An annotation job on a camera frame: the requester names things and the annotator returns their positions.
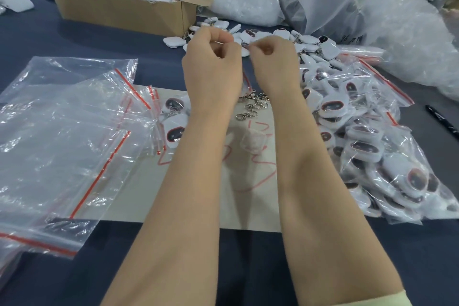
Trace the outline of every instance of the dark blue tablecloth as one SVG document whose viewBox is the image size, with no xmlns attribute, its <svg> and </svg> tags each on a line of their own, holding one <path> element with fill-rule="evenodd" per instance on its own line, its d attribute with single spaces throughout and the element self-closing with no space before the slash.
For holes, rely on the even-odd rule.
<svg viewBox="0 0 459 306">
<path fill-rule="evenodd" d="M 183 50 L 162 37 L 62 20 L 52 0 L 0 16 L 0 91 L 32 56 L 139 58 L 135 83 L 184 90 Z M 244 67 L 255 82 L 248 59 Z M 393 79 L 417 105 L 402 123 L 427 154 L 441 180 L 459 195 L 459 143 L 423 109 L 432 104 L 459 126 L 459 105 L 432 88 Z M 370 220 L 395 263 L 414 306 L 459 305 L 459 222 L 390 226 Z M 2 306 L 99 305 L 141 224 L 101 222 L 72 260 L 25 254 L 0 292 Z M 281 234 L 221 230 L 218 305 L 296 305 Z"/>
</svg>

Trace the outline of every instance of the person's right hand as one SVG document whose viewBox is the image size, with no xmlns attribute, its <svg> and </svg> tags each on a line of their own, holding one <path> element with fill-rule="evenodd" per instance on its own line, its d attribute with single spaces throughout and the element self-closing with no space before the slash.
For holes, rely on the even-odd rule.
<svg viewBox="0 0 459 306">
<path fill-rule="evenodd" d="M 300 66 L 293 42 L 268 36 L 251 43 L 248 49 L 257 82 L 269 97 L 300 89 Z"/>
</svg>

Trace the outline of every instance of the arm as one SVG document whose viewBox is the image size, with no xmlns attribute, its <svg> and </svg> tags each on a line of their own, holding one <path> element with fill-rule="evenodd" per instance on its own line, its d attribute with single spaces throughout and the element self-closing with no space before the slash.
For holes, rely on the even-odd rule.
<svg viewBox="0 0 459 306">
<path fill-rule="evenodd" d="M 212 50 L 215 41 L 225 44 Z M 103 306 L 215 305 L 223 145 L 242 86 L 232 41 L 203 27 L 189 43 L 182 64 L 192 115 Z"/>
<path fill-rule="evenodd" d="M 280 221 L 299 304 L 401 292 L 396 269 L 336 172 L 302 97 L 292 43 L 265 38 L 250 52 L 273 107 Z"/>
</svg>

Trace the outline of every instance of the pile of metal clasps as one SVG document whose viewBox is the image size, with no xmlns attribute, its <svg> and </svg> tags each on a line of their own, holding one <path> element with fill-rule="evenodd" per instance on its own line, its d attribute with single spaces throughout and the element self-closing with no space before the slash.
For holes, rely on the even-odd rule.
<svg viewBox="0 0 459 306">
<path fill-rule="evenodd" d="M 251 93 L 245 95 L 244 97 L 239 97 L 238 100 L 239 103 L 246 103 L 247 101 L 253 101 L 253 103 L 248 103 L 244 106 L 244 108 L 247 110 L 246 113 L 240 113 L 236 115 L 236 119 L 238 121 L 244 121 L 252 117 L 257 117 L 258 112 L 256 109 L 267 109 L 269 107 L 269 97 L 263 92 L 257 95 L 256 91 L 253 90 Z"/>
</svg>

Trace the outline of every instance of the gray table surface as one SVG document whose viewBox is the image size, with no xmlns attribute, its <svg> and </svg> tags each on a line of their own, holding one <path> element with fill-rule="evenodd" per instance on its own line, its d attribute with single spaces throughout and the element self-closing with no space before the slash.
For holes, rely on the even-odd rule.
<svg viewBox="0 0 459 306">
<path fill-rule="evenodd" d="M 54 1 L 32 1 L 35 10 L 0 16 L 0 91 L 32 56 L 139 58 L 136 84 L 185 89 L 183 52 L 164 46 L 162 37 L 65 21 Z M 249 59 L 243 62 L 255 82 Z M 416 102 L 403 109 L 401 123 L 413 130 L 437 176 L 459 197 L 459 142 L 424 109 L 431 104 L 459 126 L 459 104 L 434 88 L 387 77 Z M 369 221 L 402 275 L 414 306 L 457 304 L 457 221 L 431 221 L 424 226 Z M 101 223 L 72 262 L 40 255 L 26 258 L 0 293 L 0 304 L 30 305 L 34 300 L 35 305 L 97 305 L 139 227 Z M 280 234 L 222 230 L 220 267 L 219 305 L 229 305 L 230 300 L 233 305 L 257 305 L 261 300 L 265 305 L 295 304 Z"/>
</svg>

